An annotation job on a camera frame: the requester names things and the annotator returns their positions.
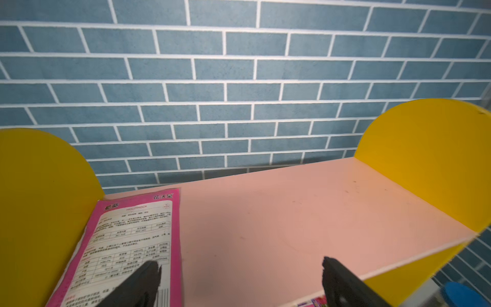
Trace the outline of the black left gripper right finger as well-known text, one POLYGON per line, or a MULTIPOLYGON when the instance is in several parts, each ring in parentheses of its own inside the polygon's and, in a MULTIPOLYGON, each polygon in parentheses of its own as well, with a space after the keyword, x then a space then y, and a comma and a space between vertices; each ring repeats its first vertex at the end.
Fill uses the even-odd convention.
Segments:
POLYGON ((335 258, 323 258, 322 285, 328 306, 391 307, 335 258))

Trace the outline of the mixed aster flower seed packet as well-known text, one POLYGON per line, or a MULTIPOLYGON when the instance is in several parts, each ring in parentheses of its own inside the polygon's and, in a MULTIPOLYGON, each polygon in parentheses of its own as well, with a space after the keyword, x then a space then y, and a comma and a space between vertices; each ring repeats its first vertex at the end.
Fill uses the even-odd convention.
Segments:
POLYGON ((307 301, 301 302, 296 307, 328 307, 326 296, 321 295, 315 298, 310 298, 307 301))

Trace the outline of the pink back seed packet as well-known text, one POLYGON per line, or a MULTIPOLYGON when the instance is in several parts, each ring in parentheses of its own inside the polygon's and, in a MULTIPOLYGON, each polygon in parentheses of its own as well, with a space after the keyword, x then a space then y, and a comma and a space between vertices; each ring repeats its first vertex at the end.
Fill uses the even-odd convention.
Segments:
POLYGON ((101 200, 48 306, 97 306, 146 261, 161 267, 154 306, 182 306, 180 191, 101 200))

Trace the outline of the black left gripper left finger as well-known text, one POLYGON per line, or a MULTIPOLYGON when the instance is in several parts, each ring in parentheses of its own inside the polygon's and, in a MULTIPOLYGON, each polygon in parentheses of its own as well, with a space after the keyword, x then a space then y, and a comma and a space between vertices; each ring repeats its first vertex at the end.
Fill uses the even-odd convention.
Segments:
POLYGON ((161 267, 146 261, 105 297, 97 307, 152 307, 161 283, 161 267))

